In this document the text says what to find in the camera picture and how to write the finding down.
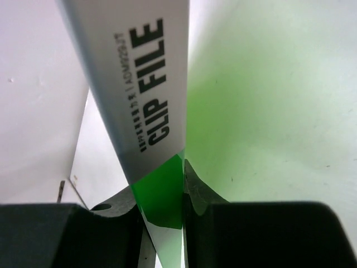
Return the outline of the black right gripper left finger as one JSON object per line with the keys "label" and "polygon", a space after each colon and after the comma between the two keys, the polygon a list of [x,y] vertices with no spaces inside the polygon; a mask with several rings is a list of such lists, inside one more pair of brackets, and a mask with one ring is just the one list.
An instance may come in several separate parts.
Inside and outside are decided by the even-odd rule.
{"label": "black right gripper left finger", "polygon": [[130,187],[78,204],[1,206],[1,267],[137,267],[143,223]]}

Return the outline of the green folder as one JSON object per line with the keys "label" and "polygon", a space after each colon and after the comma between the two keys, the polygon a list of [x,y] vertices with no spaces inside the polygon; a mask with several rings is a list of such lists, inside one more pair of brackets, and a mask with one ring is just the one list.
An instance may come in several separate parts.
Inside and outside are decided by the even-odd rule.
{"label": "green folder", "polygon": [[188,1],[59,7],[163,267],[180,267]]}

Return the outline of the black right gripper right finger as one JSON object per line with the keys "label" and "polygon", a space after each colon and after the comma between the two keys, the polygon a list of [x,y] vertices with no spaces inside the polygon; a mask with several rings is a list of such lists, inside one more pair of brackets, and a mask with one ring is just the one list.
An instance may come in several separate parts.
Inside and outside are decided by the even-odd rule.
{"label": "black right gripper right finger", "polygon": [[353,267],[336,213],[320,202],[229,202],[185,162],[186,267]]}

